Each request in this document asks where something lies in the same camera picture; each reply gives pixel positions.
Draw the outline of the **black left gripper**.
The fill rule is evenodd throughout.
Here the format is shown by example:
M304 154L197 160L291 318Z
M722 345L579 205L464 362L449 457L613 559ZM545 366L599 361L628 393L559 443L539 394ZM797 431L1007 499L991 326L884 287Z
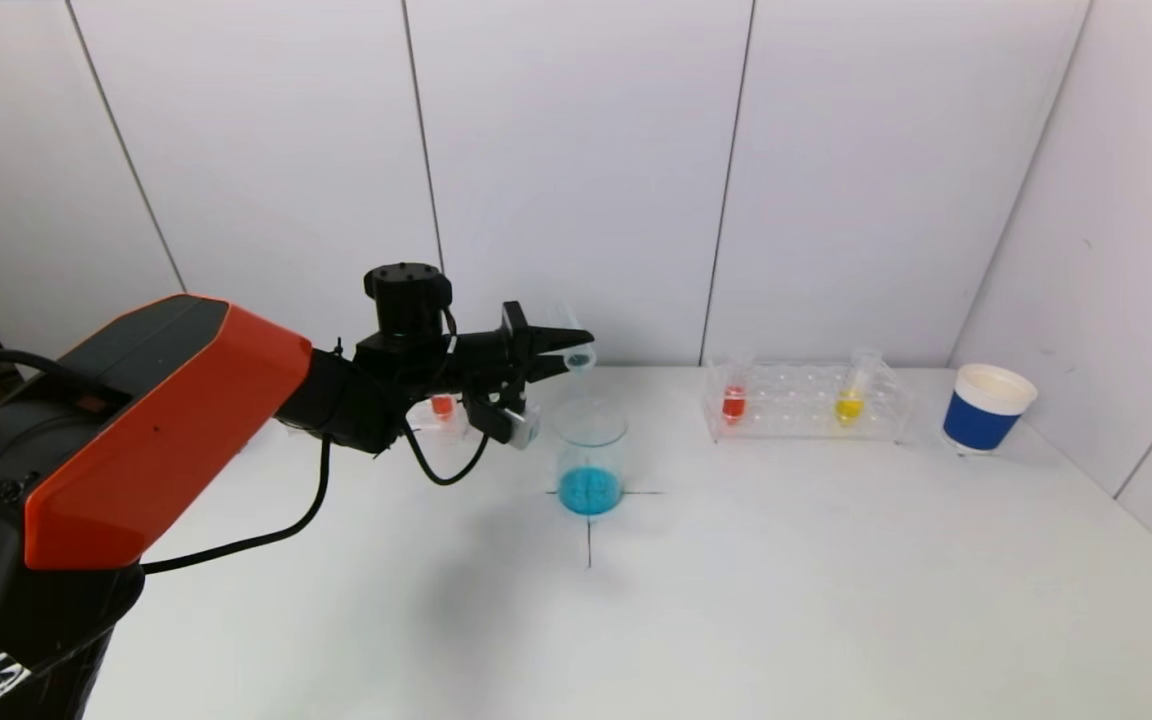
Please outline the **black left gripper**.
M457 387L475 397L511 401L526 382L568 372L566 355L591 344L589 331L530 325L520 301L506 301L494 331L462 334L452 356Z

